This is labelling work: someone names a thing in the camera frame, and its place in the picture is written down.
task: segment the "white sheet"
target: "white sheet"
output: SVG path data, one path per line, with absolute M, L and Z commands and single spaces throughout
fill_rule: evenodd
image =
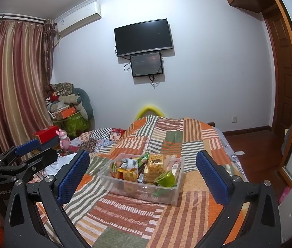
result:
M 231 148 L 231 146 L 229 145 L 227 139 L 225 138 L 225 136 L 223 135 L 223 133 L 216 127 L 213 127 L 219 136 L 219 140 L 221 141 L 221 144 L 225 150 L 225 153 L 228 155 L 229 159 L 233 162 L 233 164 L 236 166 L 236 168 L 238 169 L 238 171 L 240 172 L 242 178 L 244 179 L 244 181 L 248 182 L 248 179 L 242 169 L 241 163 L 238 159 L 238 156 L 236 155 L 236 153 L 233 151 L 233 149 Z
M 56 175 L 63 165 L 69 164 L 77 153 L 58 158 L 56 162 L 45 168 L 47 175 Z

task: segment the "wooden floor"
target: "wooden floor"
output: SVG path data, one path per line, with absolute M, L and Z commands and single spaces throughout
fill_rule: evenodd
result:
M 282 158 L 282 143 L 277 136 L 266 130 L 226 136 L 226 139 L 233 151 L 244 151 L 238 158 L 249 182 L 269 180 L 279 199 L 286 184 L 277 174 Z

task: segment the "black screen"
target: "black screen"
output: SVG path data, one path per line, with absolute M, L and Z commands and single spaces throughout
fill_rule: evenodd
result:
M 131 24 L 116 28 L 114 31 L 118 57 L 172 48 L 167 19 Z
M 162 74 L 162 60 L 160 52 L 144 53 L 131 56 L 132 76 Z

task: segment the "striped curtain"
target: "striped curtain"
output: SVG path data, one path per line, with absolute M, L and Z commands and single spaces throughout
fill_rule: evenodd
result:
M 43 25 L 0 21 L 0 152 L 51 122 L 44 101 Z

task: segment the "small monitor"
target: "small monitor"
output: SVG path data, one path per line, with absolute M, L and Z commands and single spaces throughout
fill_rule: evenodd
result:
M 159 51 L 130 56 L 133 77 L 163 74 Z

